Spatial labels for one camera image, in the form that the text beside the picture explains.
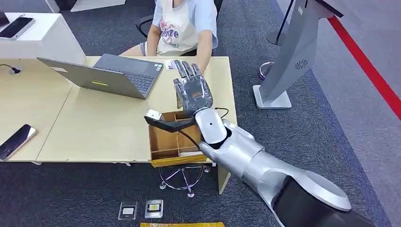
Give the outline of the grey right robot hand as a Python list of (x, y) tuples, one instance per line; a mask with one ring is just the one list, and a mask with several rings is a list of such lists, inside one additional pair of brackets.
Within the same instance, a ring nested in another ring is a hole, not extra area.
[(174, 64), (181, 76), (174, 79), (176, 94), (181, 101), (184, 111), (194, 113), (213, 105), (211, 90), (198, 66), (189, 65), (186, 61), (175, 60)]

